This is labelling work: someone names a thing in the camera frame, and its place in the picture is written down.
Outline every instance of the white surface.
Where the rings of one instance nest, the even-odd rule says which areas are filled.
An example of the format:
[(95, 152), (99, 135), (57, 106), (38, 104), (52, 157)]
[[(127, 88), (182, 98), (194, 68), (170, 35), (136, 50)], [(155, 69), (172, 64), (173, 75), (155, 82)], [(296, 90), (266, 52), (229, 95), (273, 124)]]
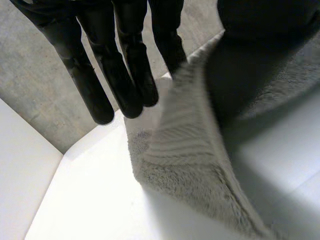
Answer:
[[(81, 147), (94, 143), (85, 151)], [(62, 159), (27, 240), (243, 240), (132, 174), (123, 117), (98, 126)]]
[(292, 240), (320, 239), (319, 103), (318, 87), (226, 136), (233, 139), (233, 167), (248, 197)]
[(0, 99), (0, 240), (25, 237), (62, 157)]
[[(318, 91), (251, 137), (241, 134), (253, 125), (232, 129), (230, 154), (241, 185), (262, 217), (292, 240), (320, 239), (319, 102)], [(241, 240), (213, 219), (140, 187), (119, 112), (64, 156), (26, 239)]]

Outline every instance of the dark object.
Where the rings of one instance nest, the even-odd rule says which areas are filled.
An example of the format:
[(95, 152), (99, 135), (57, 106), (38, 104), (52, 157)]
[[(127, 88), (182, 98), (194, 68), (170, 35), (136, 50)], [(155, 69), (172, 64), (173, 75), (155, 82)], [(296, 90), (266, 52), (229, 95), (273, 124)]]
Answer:
[(187, 61), (177, 29), (181, 23), (184, 0), (148, 0), (152, 13), (152, 31), (155, 44), (173, 75)]
[(151, 73), (142, 30), (147, 13), (147, 1), (114, 2), (117, 32), (124, 59), (145, 107), (156, 105), (159, 95)]
[(218, 0), (224, 35), (206, 65), (221, 127), (228, 126), (320, 28), (315, 0)]
[[(147, 0), (10, 0), (54, 46), (92, 118), (112, 121), (114, 111), (81, 43), (81, 27), (104, 77), (127, 118), (143, 106), (154, 106), (159, 95), (143, 43)], [(184, 0), (150, 0), (156, 45), (173, 74), (186, 61), (177, 34)], [(115, 42), (114, 6), (119, 40), (130, 77)]]
[(76, 18), (66, 18), (38, 29), (54, 46), (94, 121), (101, 125), (111, 122), (114, 110), (88, 59)]

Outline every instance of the gray concrete floor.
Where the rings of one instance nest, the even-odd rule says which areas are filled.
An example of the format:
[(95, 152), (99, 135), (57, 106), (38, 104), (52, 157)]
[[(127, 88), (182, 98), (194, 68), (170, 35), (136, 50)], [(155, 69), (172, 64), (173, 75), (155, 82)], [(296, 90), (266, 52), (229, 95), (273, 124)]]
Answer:
[[(167, 69), (154, 42), (150, 12), (143, 40), (153, 75), (159, 78)], [(216, 0), (185, 0), (178, 31), (188, 55), (221, 29)], [(86, 35), (82, 38), (117, 110)], [(54, 48), (8, 0), (0, 0), (0, 98), (62, 153), (96, 126)]]

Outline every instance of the white wall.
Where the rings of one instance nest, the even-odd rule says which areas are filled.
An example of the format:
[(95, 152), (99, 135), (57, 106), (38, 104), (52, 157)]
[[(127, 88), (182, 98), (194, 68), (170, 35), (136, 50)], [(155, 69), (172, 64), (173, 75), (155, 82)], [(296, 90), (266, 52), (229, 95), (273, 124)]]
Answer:
[(0, 240), (25, 237), (62, 157), (0, 99)]

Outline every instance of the white floor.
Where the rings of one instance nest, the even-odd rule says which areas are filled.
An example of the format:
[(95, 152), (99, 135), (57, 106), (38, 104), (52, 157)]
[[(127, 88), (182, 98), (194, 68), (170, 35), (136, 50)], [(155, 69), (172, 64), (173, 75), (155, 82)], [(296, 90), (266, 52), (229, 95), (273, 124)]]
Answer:
[[(279, 113), (279, 119), (269, 119), (267, 129), (260, 130), (258, 122), (225, 134), (243, 189), (262, 217), (288, 231), (292, 240), (320, 239), (319, 93)], [(132, 174), (123, 116), (117, 112), (111, 125), (98, 126), (66, 153), (26, 239), (242, 238), (140, 187)]]

